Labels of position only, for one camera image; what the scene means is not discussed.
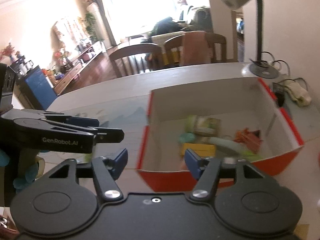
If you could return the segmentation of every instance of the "blue cabinet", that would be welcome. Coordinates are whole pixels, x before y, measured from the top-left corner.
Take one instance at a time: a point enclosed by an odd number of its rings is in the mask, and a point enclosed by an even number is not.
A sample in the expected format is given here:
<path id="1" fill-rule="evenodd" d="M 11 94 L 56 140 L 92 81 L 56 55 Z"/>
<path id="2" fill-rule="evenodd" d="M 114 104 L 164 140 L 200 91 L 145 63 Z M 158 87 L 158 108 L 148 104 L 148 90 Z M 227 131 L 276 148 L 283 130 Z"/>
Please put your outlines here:
<path id="1" fill-rule="evenodd" d="M 39 66 L 28 71 L 17 81 L 20 91 L 37 110 L 46 110 L 58 97 L 45 78 Z"/>

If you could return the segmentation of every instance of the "cardboard box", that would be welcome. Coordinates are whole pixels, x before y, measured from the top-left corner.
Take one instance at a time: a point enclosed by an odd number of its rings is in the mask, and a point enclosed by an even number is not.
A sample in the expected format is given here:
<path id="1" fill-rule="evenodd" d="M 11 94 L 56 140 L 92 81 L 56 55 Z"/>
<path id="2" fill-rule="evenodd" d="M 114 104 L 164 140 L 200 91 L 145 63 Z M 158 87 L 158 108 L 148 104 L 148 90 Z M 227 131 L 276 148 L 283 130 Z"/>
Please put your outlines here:
<path id="1" fill-rule="evenodd" d="M 304 145 L 301 136 L 276 97 L 260 78 L 214 80 L 156 89 L 151 92 L 148 123 L 137 170 L 155 192 L 190 191 L 196 181 L 181 166 L 178 137 L 188 115 L 221 120 L 220 137 L 237 130 L 261 130 L 263 140 L 253 162 L 269 175 L 281 173 Z M 220 182 L 219 186 L 232 185 Z"/>

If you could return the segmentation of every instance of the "beige towel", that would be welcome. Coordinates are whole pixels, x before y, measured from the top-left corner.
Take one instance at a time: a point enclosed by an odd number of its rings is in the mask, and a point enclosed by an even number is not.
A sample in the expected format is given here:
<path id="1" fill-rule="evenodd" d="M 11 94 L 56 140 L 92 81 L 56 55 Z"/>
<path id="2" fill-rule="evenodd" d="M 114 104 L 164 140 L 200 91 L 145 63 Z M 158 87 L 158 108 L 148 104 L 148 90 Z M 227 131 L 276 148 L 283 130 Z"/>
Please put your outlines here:
<path id="1" fill-rule="evenodd" d="M 210 50 L 204 31 L 185 32 L 182 38 L 180 66 L 209 64 Z"/>

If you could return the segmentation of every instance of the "lamp base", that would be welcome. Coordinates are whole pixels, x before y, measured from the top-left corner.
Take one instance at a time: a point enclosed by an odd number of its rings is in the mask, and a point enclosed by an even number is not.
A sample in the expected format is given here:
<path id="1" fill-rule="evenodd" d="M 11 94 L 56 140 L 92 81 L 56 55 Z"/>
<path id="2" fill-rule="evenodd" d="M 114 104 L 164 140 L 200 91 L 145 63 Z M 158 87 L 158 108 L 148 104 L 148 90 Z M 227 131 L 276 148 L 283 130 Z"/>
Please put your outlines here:
<path id="1" fill-rule="evenodd" d="M 252 74 L 266 79 L 275 79 L 280 74 L 277 69 L 265 62 L 260 62 L 259 65 L 252 63 L 249 65 L 249 70 Z"/>

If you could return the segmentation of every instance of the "gloved hand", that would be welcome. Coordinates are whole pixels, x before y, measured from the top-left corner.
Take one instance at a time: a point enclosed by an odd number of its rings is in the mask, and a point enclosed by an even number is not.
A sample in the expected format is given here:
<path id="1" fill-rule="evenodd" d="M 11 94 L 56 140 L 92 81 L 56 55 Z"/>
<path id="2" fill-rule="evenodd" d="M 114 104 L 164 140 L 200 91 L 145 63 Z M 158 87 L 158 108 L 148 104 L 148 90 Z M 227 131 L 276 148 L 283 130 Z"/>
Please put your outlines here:
<path id="1" fill-rule="evenodd" d="M 0 167 L 7 166 L 9 164 L 9 161 L 10 161 L 10 157 L 7 155 L 6 152 L 0 149 Z M 25 187 L 29 186 L 32 182 L 35 181 L 37 177 L 42 176 L 44 165 L 43 167 L 41 167 L 41 171 L 39 174 L 39 168 L 40 168 L 39 162 L 44 162 L 44 159 L 39 156 L 36 156 L 35 164 L 27 168 L 24 174 L 24 177 L 14 179 L 13 187 L 16 189 L 16 193 L 20 192 Z"/>

